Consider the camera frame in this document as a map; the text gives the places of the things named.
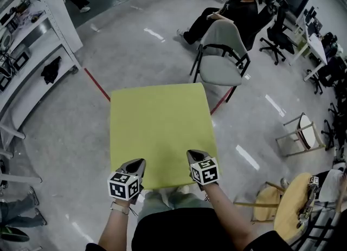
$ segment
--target gray chair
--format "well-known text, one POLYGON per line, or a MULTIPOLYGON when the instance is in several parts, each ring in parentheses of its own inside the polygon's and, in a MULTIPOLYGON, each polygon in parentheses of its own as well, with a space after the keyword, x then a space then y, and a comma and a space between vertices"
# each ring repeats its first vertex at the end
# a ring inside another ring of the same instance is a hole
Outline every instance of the gray chair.
POLYGON ((194 82, 196 82, 197 75, 200 73, 201 79, 205 82, 232 86, 233 89, 226 99, 226 102, 228 102, 236 87, 241 84, 242 77, 250 64, 247 50, 242 43, 236 25, 228 20, 215 21, 200 41, 198 54, 191 68, 190 75, 192 75, 196 63, 194 82), (223 54, 222 56, 203 56, 206 47, 222 49, 223 54), (236 59, 236 63, 224 57, 226 52, 236 59))

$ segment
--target shelf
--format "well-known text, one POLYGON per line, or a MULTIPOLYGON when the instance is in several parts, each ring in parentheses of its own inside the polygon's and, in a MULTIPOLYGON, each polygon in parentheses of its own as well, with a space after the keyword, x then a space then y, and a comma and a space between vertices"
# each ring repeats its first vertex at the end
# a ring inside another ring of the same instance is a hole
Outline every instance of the shelf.
POLYGON ((17 7, 20 4, 21 0, 12 1, 5 9, 0 13, 0 19, 6 14, 10 12, 12 7, 17 7))
POLYGON ((45 63, 35 71, 30 79, 25 83, 25 88, 18 94, 18 98, 10 106, 10 114, 12 115, 12 122, 16 130, 22 125, 30 111, 36 106, 41 98, 51 89, 54 85, 52 83, 46 84, 41 73, 43 68, 50 64, 54 59, 60 56, 62 59, 59 64, 58 76, 55 79, 56 83, 62 76, 64 76, 71 67, 74 66, 70 56, 63 47, 54 52, 45 63))
MULTIPOLYGON (((41 9, 41 3, 39 1, 34 2, 29 7, 31 13, 36 13, 41 9)), ((46 14, 42 14, 40 18, 35 23, 29 23, 26 27, 23 27, 22 29, 17 29, 14 33, 14 41, 11 45, 11 47, 8 50, 8 53, 12 53, 14 49, 32 32, 36 27, 38 27, 39 24, 41 24, 45 19, 47 19, 48 16, 46 14)))
POLYGON ((5 89, 0 94, 0 112, 7 105, 8 101, 13 97, 13 94, 20 89, 20 86, 25 82, 33 70, 45 60, 59 45, 61 44, 59 38, 53 29, 49 29, 45 34, 38 38, 31 46, 31 57, 27 64, 14 76, 5 89))

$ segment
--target red tape line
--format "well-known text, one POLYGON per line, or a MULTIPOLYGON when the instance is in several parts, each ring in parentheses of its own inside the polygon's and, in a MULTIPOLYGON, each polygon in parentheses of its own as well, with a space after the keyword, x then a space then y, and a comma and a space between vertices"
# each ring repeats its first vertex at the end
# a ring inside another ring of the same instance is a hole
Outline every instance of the red tape line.
POLYGON ((228 90, 228 92, 223 96, 222 99, 220 99, 220 101, 217 103, 217 105, 211 110, 211 115, 217 110, 217 108, 219 108, 219 106, 224 102, 224 100, 227 98, 227 96, 230 94, 230 92, 232 91, 232 87, 228 90))
POLYGON ((105 90, 101 87, 101 85, 97 82, 97 80, 92 76, 92 74, 88 71, 87 68, 84 68, 84 70, 86 71, 86 73, 88 74, 88 76, 92 79, 92 81, 96 84, 96 86, 98 87, 98 89, 102 92, 102 94, 104 94, 104 96, 106 97, 106 99, 108 101, 111 101, 111 98, 109 95, 107 95, 107 93, 105 92, 105 90))

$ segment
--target yellow-green table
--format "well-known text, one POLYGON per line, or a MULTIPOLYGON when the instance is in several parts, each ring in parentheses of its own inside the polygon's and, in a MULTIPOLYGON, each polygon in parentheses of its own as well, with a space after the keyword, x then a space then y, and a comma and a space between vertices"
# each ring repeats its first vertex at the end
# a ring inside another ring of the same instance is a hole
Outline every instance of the yellow-green table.
POLYGON ((146 189, 193 183, 186 152, 217 157, 211 116, 201 83, 121 89, 112 92, 111 171, 146 159, 146 189))

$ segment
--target black shirt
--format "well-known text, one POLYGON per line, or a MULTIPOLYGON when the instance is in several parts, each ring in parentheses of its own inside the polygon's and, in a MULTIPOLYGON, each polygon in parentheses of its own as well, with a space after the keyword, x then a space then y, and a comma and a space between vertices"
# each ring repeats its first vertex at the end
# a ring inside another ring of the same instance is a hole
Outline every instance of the black shirt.
POLYGON ((242 2, 242 0, 228 0, 223 6, 220 14, 234 21, 237 27, 247 25, 258 15, 256 1, 242 2))
MULTIPOLYGON (((215 211, 208 208, 185 208, 147 215, 137 225, 132 251, 144 250, 235 250, 215 211)), ((251 242, 245 251, 289 251, 289 245, 270 231, 251 242)), ((89 243, 86 251, 105 251, 89 243)))

